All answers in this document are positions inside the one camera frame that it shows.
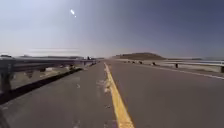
road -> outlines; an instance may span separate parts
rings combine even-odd
[[[223,92],[224,80],[206,73],[107,60],[1,111],[10,128],[220,128]]]

distant hill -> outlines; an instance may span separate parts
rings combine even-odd
[[[116,59],[130,59],[130,60],[162,60],[163,57],[154,53],[131,53],[131,54],[121,54],[116,55],[113,58]]]

road marking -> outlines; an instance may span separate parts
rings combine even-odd
[[[213,76],[213,75],[208,75],[208,74],[201,74],[201,73],[188,72],[188,71],[180,71],[180,70],[168,69],[168,68],[160,68],[160,67],[151,67],[151,66],[146,66],[146,65],[135,65],[135,66],[148,67],[148,68],[154,68],[154,69],[161,69],[161,70],[167,70],[167,71],[173,71],[173,72],[181,72],[181,73],[187,73],[187,74],[193,74],[193,75],[199,75],[199,76],[206,76],[206,77],[210,77],[210,78],[216,78],[216,79],[224,80],[224,77]]]
[[[127,109],[125,108],[125,105],[121,99],[116,84],[110,73],[109,67],[107,66],[106,63],[104,63],[104,65],[106,67],[108,81],[110,82],[110,90],[111,90],[110,92],[112,95],[112,101],[114,105],[114,111],[117,119],[118,128],[134,128],[131,118],[127,112]]]

white edge line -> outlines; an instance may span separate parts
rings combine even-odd
[[[139,67],[148,67],[148,68],[154,68],[154,69],[161,69],[161,70],[168,70],[168,71],[173,71],[173,72],[182,72],[182,73],[187,73],[187,74],[193,74],[193,75],[199,75],[199,76],[206,76],[206,77],[211,77],[211,78],[216,78],[216,79],[222,79],[222,80],[224,80],[224,77],[207,75],[207,74],[200,74],[200,73],[194,73],[194,72],[188,72],[188,71],[180,71],[180,70],[174,70],[174,69],[168,69],[168,68],[151,67],[151,66],[146,66],[146,65],[136,65],[136,66],[139,66]]]

guardrail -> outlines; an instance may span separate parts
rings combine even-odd
[[[224,73],[224,61],[207,61],[207,60],[122,60],[130,63],[150,64],[157,66],[160,64],[170,64],[175,68],[179,68],[181,65],[191,66],[210,66],[219,68],[220,73]]]
[[[75,64],[86,65],[87,63],[96,63],[96,60],[0,57],[0,89],[2,92],[11,90],[10,78],[15,72],[33,73],[35,70],[44,72],[49,67],[65,66],[69,66],[72,70]]]

